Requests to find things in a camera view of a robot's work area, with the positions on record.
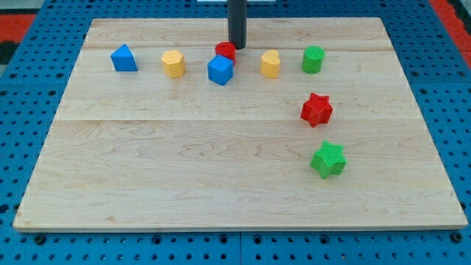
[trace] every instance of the green star block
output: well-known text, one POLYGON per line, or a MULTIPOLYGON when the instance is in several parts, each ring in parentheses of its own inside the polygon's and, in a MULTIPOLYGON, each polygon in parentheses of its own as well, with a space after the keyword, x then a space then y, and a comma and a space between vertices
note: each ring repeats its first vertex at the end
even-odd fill
POLYGON ((343 150, 342 145, 323 141, 321 149, 317 150, 312 157, 311 167, 317 170, 323 179, 332 174, 340 175, 347 163, 347 159, 342 154, 343 150))

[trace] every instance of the plastic block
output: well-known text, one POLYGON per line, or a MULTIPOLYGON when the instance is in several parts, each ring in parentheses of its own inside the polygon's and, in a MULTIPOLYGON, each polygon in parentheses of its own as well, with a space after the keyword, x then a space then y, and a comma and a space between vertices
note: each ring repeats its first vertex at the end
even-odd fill
POLYGON ((311 93, 311 97, 304 102, 301 111, 301 119, 305 119, 312 127, 318 124, 326 124, 330 120, 333 108, 329 103, 329 96, 318 96, 311 93))
POLYGON ((323 179, 332 174, 340 175, 347 164, 347 159, 342 154, 343 150, 342 145, 323 141, 321 149, 317 150, 312 157, 311 167, 317 170, 323 179))
POLYGON ((268 78, 278 78, 281 60, 277 50, 269 50, 260 59, 260 73, 268 78))
POLYGON ((324 60, 324 50, 318 46, 309 46, 304 50, 301 69, 307 74, 316 74, 321 71, 324 60))
POLYGON ((177 50, 164 52, 162 57, 163 72, 170 78, 182 77, 186 72, 185 58, 177 50))
POLYGON ((226 85, 226 83, 233 78, 233 68, 232 60, 221 55, 216 55, 208 63, 208 77, 213 82, 226 85))
POLYGON ((113 61, 116 71, 138 70, 131 50, 126 44, 123 44, 123 46, 119 47, 119 49, 111 54, 111 60, 113 61))
POLYGON ((216 48, 214 50, 216 54, 224 56, 227 59, 231 59, 233 61, 233 64, 236 64, 236 47, 234 46, 234 44, 228 41, 221 42, 216 45, 216 48))

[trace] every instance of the blue block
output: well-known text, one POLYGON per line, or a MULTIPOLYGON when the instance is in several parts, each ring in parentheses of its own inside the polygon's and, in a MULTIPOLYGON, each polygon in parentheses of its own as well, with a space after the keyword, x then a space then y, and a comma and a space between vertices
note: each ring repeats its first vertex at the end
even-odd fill
POLYGON ((216 82, 220 85, 226 83, 233 78, 234 75, 233 61, 224 56, 216 55, 208 63, 208 77, 209 80, 216 82))
POLYGON ((112 55, 111 60, 117 71, 137 71, 138 67, 135 65, 134 57, 132 56, 130 48, 123 44, 112 55))

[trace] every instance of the yellow block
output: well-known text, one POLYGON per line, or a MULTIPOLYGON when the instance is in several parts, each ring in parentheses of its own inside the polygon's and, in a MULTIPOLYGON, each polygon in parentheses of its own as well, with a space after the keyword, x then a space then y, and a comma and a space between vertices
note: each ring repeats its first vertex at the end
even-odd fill
POLYGON ((268 78, 278 78, 280 73, 280 58, 277 50, 269 50, 262 55, 260 60, 260 73, 268 78))
POLYGON ((170 78, 181 77, 186 71, 183 54, 177 50, 164 52, 162 66, 165 74, 170 78))

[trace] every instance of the wooden surface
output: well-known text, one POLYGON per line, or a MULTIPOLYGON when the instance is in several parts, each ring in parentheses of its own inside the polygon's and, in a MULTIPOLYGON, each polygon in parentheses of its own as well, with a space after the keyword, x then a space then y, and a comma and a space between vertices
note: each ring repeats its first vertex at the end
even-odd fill
POLYGON ((249 19, 221 87, 206 64, 223 19, 93 21, 14 226, 25 232, 422 230, 467 224, 379 18, 249 19), (113 71, 127 43, 139 72, 113 71), (326 50, 304 74, 302 49, 326 50), (178 48, 187 73, 159 58, 178 48), (258 72, 280 52, 278 79, 258 72), (329 124, 300 109, 330 95, 329 124), (341 176, 309 167, 345 145, 341 176))

